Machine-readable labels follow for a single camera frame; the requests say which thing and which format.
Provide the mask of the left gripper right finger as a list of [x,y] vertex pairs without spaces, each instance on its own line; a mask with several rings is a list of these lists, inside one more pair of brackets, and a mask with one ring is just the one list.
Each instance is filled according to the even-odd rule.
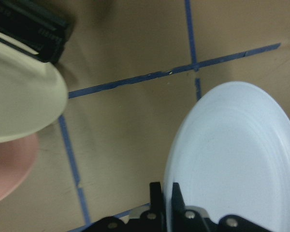
[[186,206],[181,193],[180,185],[173,183],[172,188],[172,217],[173,219],[181,217],[185,212]]

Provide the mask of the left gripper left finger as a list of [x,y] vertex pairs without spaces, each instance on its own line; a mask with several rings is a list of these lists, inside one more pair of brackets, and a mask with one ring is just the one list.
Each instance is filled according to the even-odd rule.
[[150,212],[160,218],[164,218],[165,206],[160,182],[151,182],[150,189]]

